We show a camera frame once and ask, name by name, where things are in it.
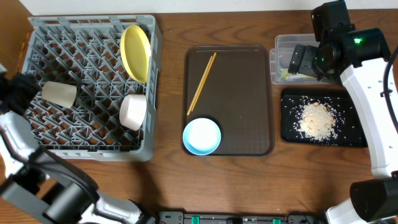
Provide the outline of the cream white cup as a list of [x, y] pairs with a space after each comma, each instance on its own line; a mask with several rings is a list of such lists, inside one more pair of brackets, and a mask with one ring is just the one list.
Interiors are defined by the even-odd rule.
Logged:
[[42, 98], [64, 108], [71, 108], [77, 95], [77, 87], [57, 82], [46, 82]]

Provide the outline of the green snack wrapper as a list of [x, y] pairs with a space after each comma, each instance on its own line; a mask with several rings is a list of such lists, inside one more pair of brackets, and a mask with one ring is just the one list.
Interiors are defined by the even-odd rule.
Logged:
[[304, 74], [291, 74], [288, 70], [283, 70], [280, 76], [281, 80], [285, 80], [287, 82], [295, 82], [295, 81], [303, 81], [303, 80], [317, 80], [316, 77], [304, 75]]

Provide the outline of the pile of leftover rice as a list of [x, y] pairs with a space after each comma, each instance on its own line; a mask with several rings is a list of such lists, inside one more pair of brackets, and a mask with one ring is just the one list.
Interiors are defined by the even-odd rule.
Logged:
[[339, 145], [353, 111], [342, 97], [285, 95], [281, 99], [281, 135], [287, 142]]

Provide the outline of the white bowl with rice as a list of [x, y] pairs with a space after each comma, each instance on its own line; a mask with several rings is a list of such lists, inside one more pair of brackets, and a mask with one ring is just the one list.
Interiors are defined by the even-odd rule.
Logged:
[[121, 104], [119, 121], [133, 131], [137, 131], [143, 124], [147, 110], [147, 99], [145, 95], [127, 95]]

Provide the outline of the yellow plastic plate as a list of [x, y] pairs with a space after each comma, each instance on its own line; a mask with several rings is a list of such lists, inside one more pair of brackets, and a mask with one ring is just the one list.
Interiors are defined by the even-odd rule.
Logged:
[[135, 81], [146, 83], [149, 73], [149, 59], [152, 56], [146, 33], [138, 26], [131, 25], [121, 36], [121, 58], [128, 75]]

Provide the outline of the light blue bowl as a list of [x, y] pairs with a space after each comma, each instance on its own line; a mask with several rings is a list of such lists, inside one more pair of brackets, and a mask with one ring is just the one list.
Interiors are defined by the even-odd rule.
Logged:
[[189, 153], [206, 156], [213, 153], [221, 144], [221, 129], [211, 119], [197, 118], [184, 127], [182, 142]]

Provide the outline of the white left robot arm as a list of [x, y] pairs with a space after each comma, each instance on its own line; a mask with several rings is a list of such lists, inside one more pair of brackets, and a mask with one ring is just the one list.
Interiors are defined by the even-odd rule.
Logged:
[[100, 192], [88, 174], [39, 146], [24, 115], [40, 87], [32, 76], [6, 73], [2, 68], [2, 199], [42, 223], [159, 222], [133, 201]]

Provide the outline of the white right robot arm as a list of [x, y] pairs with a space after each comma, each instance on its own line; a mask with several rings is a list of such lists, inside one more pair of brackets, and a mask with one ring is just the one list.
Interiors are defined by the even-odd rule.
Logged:
[[391, 52], [378, 28], [357, 30], [344, 1], [311, 11], [318, 47], [297, 45], [289, 73], [346, 88], [368, 143], [373, 179], [354, 182], [350, 198], [329, 208], [326, 221], [385, 223], [397, 216], [397, 88]]

